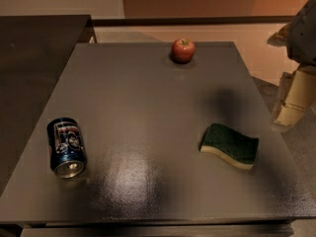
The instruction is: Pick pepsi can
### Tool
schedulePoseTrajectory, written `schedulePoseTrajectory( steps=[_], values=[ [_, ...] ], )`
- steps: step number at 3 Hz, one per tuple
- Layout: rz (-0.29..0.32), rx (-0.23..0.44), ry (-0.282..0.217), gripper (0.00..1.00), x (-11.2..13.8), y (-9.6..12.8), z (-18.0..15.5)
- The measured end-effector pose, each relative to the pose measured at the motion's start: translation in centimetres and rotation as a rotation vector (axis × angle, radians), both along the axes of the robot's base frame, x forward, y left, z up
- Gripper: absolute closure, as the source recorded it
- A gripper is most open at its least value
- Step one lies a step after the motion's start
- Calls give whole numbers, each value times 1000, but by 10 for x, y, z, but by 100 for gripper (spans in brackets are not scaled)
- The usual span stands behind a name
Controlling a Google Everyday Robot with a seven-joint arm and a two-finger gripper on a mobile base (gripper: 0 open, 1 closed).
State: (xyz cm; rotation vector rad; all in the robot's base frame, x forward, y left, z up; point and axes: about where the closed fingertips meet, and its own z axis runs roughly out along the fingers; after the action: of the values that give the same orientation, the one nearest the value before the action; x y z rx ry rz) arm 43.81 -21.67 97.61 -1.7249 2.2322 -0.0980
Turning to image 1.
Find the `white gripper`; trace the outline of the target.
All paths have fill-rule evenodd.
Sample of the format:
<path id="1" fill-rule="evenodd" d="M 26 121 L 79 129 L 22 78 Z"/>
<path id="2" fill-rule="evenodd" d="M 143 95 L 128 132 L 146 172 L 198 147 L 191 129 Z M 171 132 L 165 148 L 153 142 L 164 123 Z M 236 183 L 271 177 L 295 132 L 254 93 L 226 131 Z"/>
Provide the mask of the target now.
<path id="1" fill-rule="evenodd" d="M 316 101 L 316 0 L 308 0 L 293 18 L 286 50 L 289 59 L 301 64 L 279 80 L 274 126 L 295 126 Z"/>

